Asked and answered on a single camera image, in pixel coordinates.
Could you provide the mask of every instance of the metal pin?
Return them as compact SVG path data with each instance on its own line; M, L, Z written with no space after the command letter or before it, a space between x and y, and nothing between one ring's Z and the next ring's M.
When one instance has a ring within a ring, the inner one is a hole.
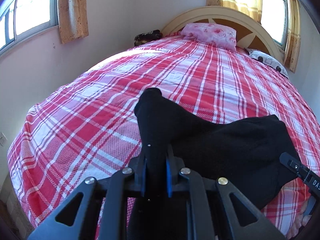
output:
M130 167L125 167L122 169L123 174L130 174L132 173L132 169Z
M180 172L183 175L189 175L191 173L191 170L189 168L182 168Z
M224 177L221 177L221 178L218 179L218 183L220 185L227 185L228 184L228 180L226 178L224 178Z
M84 180L84 182L85 182L86 184L90 185L90 184L94 183L95 180L96 180L96 179L95 179L94 177L87 177L87 178Z

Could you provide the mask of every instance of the arched headboard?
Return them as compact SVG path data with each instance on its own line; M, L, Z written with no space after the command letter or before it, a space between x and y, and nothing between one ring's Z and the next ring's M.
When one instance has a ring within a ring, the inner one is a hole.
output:
M278 46L259 23L242 12L226 7L204 6L186 11L168 23L162 33L167 35L180 31L187 23L194 22L217 23L232 27L237 31L238 47L258 49L281 63L283 61Z

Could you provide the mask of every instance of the window pane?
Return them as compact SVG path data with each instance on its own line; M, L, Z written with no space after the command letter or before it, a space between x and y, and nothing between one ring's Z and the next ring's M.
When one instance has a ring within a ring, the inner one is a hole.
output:
M263 0L261 25L274 40L282 44L285 28L283 0Z
M48 21L50 21L50 0L17 1L17 35Z
M5 45L4 20L5 16L0 21L0 49Z
M14 2L10 5L9 9L9 39L12 40L14 38L13 35L13 11L14 11Z

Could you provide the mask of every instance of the plaid bedspread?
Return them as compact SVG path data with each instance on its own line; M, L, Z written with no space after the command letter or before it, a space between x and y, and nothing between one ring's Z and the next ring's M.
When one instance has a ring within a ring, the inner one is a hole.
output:
M133 109L149 87L215 123L277 115L301 161L319 174L320 126L290 81L241 50L173 35L102 61L29 110L8 165L33 226L86 177L111 176L140 153ZM286 234L307 197L296 179L262 212Z

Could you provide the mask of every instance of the electrical outlet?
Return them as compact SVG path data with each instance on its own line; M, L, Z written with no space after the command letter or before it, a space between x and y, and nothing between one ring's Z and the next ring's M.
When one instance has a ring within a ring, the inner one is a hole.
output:
M7 141L7 138L4 136L3 133L0 132L0 145L4 146L6 141Z

